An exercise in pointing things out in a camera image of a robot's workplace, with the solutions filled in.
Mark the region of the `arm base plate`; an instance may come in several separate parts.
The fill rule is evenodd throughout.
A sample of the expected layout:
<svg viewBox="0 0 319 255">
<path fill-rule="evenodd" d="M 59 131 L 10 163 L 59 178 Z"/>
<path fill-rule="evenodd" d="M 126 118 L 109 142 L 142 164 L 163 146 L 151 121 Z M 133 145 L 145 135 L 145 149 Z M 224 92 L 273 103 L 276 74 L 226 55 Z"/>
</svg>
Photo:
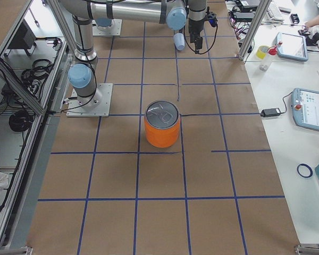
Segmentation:
<svg viewBox="0 0 319 255">
<path fill-rule="evenodd" d="M 114 19 L 111 24 L 106 27 L 99 26 L 93 20 L 93 36 L 94 37 L 118 37 L 121 34 L 122 20 Z"/>
<path fill-rule="evenodd" d="M 72 89 L 72 97 L 76 99 L 69 102 L 67 117 L 108 117 L 112 98 L 113 84 L 99 83 L 93 96 L 82 98 L 77 96 L 75 89 Z"/>
</svg>

